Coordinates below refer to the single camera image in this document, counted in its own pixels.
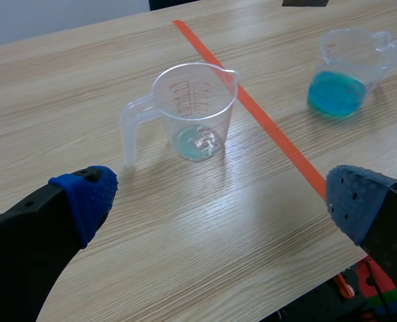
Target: clear plastic pitcher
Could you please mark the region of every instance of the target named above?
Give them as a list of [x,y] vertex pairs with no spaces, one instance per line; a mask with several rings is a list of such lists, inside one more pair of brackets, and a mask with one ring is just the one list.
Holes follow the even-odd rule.
[[396,65],[397,40],[390,32],[333,30],[321,39],[309,103],[330,115],[350,114]]
[[169,142],[192,161],[209,159],[225,143],[231,107],[237,97],[239,74],[194,62],[163,72],[151,93],[132,101],[121,114],[127,166],[136,161],[137,126],[161,117]]

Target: blue liquid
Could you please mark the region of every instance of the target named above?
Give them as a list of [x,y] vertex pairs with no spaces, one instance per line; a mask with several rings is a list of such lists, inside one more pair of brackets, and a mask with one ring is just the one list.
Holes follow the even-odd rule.
[[308,90],[310,104],[330,115],[353,113],[363,102],[367,88],[340,72],[318,72]]
[[222,146],[222,141],[212,129],[203,125],[192,125],[176,132],[174,145],[183,158],[203,161],[215,154]]

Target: empty measuring cup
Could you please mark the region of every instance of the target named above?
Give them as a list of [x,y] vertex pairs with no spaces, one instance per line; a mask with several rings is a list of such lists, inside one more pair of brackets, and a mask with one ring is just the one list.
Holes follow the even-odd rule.
[[127,166],[136,161],[137,126],[161,117],[169,142],[183,157],[203,161],[220,150],[227,137],[239,74],[193,62],[172,67],[154,81],[151,93],[132,101],[121,114]]
[[321,39],[309,103],[330,115],[350,114],[396,65],[397,40],[390,32],[333,30]]

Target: wooden table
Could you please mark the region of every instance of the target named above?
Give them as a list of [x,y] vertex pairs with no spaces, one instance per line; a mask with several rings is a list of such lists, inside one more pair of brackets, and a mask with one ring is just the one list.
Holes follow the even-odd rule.
[[110,166],[106,224],[70,263],[39,321],[257,321],[361,259],[318,194],[236,103],[225,156],[181,160],[153,121],[123,169],[119,114],[155,77],[201,60],[183,19],[325,175],[354,164],[397,178],[397,68],[349,119],[306,104],[318,39],[392,30],[397,1],[202,0],[0,46],[0,213],[51,176]]

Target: black object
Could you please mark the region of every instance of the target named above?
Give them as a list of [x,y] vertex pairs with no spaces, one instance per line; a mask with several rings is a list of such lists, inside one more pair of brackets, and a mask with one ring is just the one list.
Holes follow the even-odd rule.
[[158,10],[174,5],[183,5],[184,3],[190,3],[197,0],[150,0],[150,10]]
[[283,7],[326,7],[328,0],[284,0]]
[[397,183],[388,191],[360,246],[397,286]]
[[[97,182],[101,171],[73,173]],[[107,218],[107,213],[99,227]],[[60,273],[80,250],[64,189],[47,184],[0,215],[0,321],[35,321]]]
[[353,312],[366,311],[370,307],[367,299],[359,292],[359,279],[354,270],[346,270],[343,277],[355,291],[352,299],[345,299],[333,279],[326,281],[262,322],[328,322],[357,321],[343,320]]

